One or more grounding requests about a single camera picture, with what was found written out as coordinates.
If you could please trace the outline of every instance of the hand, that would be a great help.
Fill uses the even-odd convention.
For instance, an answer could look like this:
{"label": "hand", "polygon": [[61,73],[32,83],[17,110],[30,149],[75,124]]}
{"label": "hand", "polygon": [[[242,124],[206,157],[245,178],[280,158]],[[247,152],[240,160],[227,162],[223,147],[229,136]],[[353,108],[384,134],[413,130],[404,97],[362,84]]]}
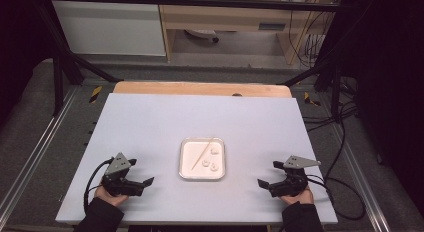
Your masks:
{"label": "hand", "polygon": [[96,189],[96,192],[94,193],[94,197],[102,199],[108,202],[109,204],[117,207],[120,204],[122,204],[125,200],[127,200],[129,196],[128,195],[112,196],[111,194],[109,194],[109,192],[106,191],[106,189],[103,186],[100,185]]}
{"label": "hand", "polygon": [[286,202],[288,205],[292,205],[296,202],[300,202],[301,204],[313,204],[314,203],[314,195],[312,194],[309,185],[306,186],[305,190],[300,192],[296,196],[281,196],[281,200]]}

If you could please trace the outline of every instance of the cabinet door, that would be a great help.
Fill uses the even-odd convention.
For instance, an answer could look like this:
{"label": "cabinet door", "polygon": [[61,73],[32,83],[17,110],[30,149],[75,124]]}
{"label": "cabinet door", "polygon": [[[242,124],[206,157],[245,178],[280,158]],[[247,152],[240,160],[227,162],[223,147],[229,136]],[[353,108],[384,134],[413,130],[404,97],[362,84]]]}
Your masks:
{"label": "cabinet door", "polygon": [[165,56],[157,5],[55,1],[75,53]]}

